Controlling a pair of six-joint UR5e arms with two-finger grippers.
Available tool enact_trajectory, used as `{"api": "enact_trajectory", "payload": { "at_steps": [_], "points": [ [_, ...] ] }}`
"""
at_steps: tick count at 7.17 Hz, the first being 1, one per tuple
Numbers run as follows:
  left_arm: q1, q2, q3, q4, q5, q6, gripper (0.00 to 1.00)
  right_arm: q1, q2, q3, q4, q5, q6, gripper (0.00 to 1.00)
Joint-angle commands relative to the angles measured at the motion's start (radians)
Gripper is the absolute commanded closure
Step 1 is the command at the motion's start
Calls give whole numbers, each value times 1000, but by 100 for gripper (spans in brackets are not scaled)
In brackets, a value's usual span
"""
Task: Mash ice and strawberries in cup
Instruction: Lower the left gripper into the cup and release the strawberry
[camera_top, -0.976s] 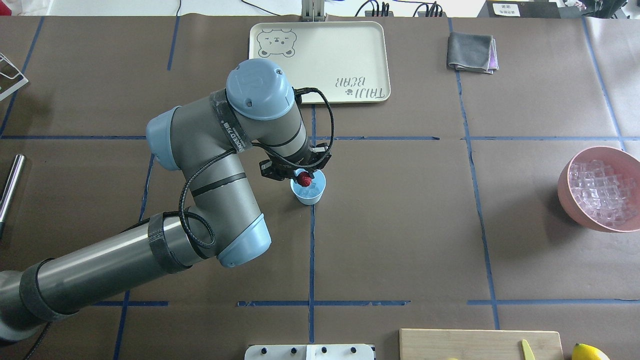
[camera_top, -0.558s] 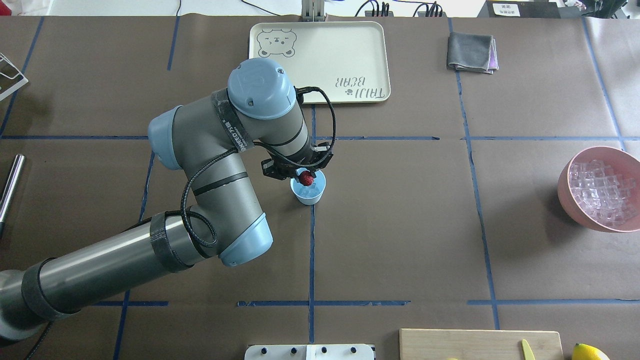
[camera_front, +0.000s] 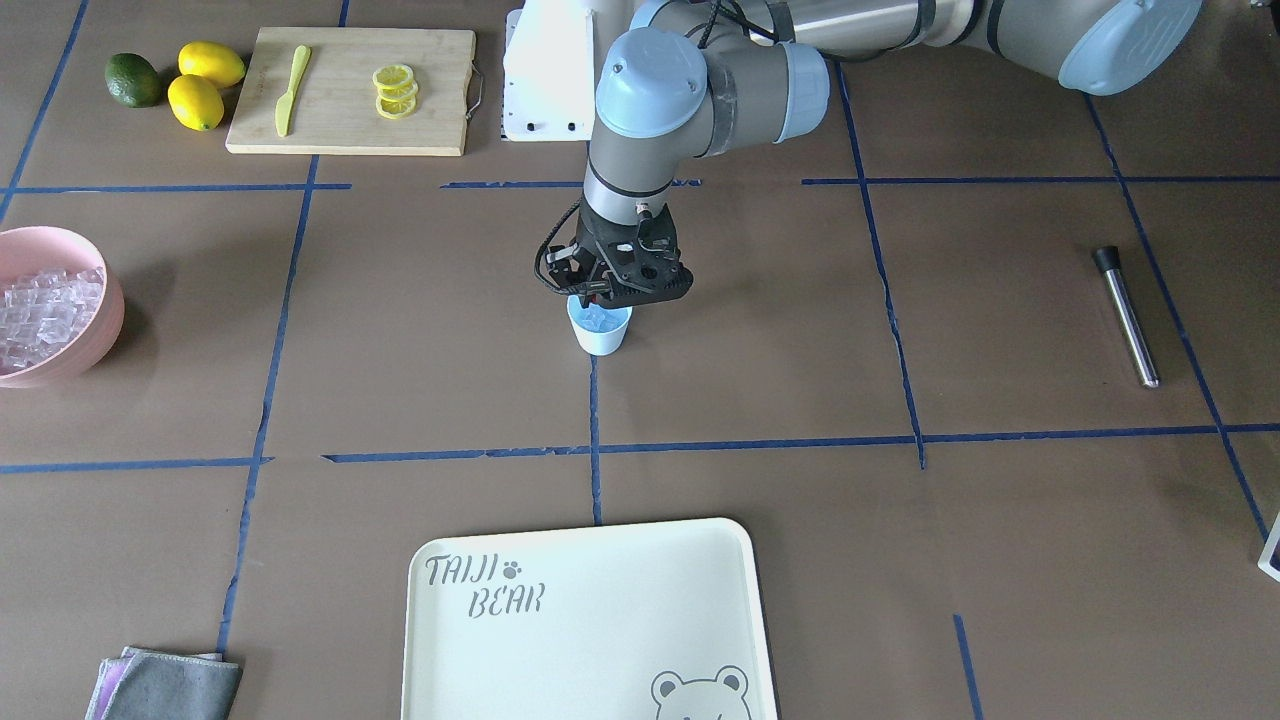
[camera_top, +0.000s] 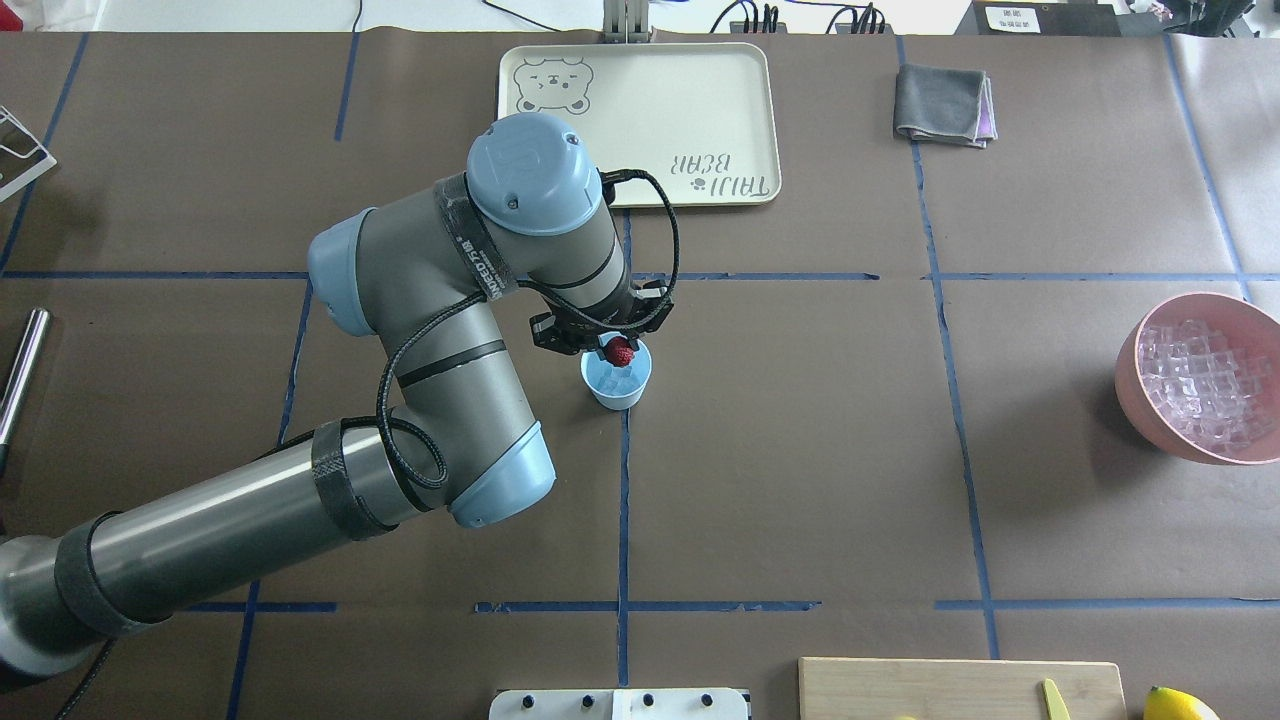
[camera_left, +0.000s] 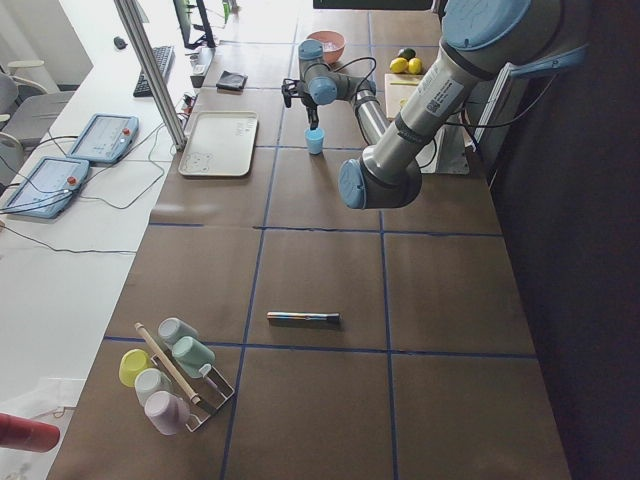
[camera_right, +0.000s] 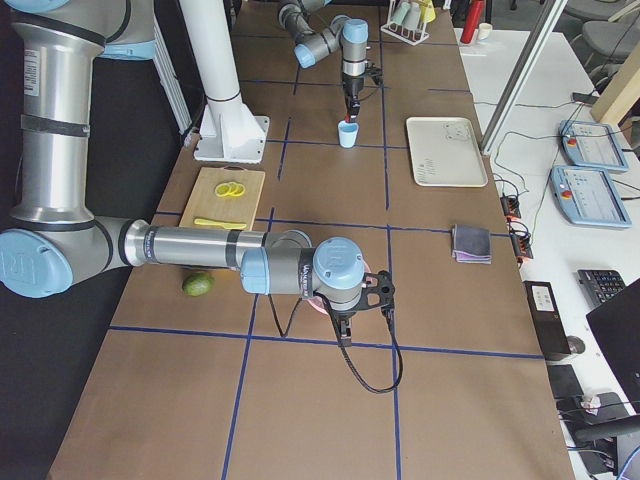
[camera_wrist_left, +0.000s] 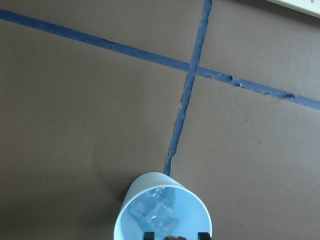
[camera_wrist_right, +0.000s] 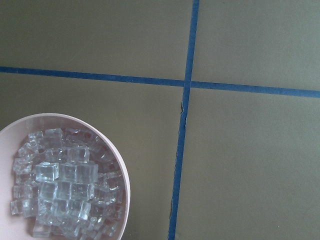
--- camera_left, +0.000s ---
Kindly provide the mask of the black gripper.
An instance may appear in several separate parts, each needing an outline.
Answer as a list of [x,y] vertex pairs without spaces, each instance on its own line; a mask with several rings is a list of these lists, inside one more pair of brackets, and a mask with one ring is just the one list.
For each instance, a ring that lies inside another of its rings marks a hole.
[[318,105],[308,93],[302,93],[300,99],[307,111],[309,129],[314,131],[319,127]]

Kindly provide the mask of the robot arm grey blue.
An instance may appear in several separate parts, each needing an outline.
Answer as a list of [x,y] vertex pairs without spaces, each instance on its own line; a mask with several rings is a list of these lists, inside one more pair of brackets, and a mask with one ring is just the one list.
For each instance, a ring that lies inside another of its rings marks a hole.
[[341,166],[341,198],[352,209],[401,208],[421,189],[417,155],[471,90],[506,64],[529,78],[575,67],[586,55],[591,10],[589,1],[447,2],[436,61],[392,122],[371,82],[331,70],[316,40],[299,45],[300,76],[284,80],[282,95],[302,101],[311,129],[319,106],[350,102],[367,146]]

